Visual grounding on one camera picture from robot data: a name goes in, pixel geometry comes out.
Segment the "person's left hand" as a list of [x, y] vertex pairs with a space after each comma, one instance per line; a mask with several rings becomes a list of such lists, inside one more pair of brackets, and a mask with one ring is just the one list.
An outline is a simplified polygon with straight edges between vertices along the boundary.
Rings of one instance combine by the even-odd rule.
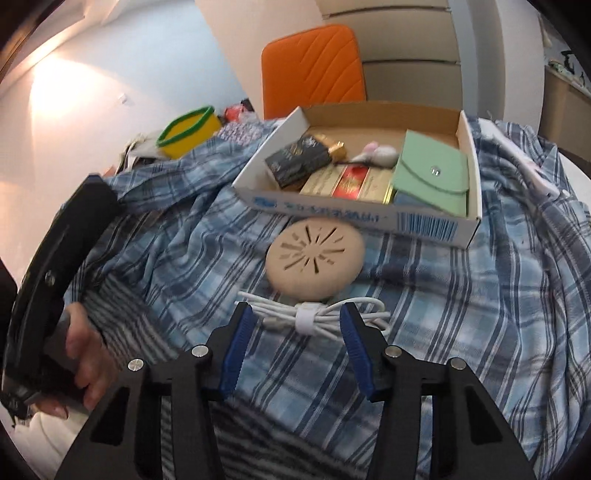
[[81, 303], [66, 307], [70, 325], [65, 340], [69, 359], [76, 362], [74, 385], [83, 391], [82, 405], [92, 411], [116, 380], [119, 369]]

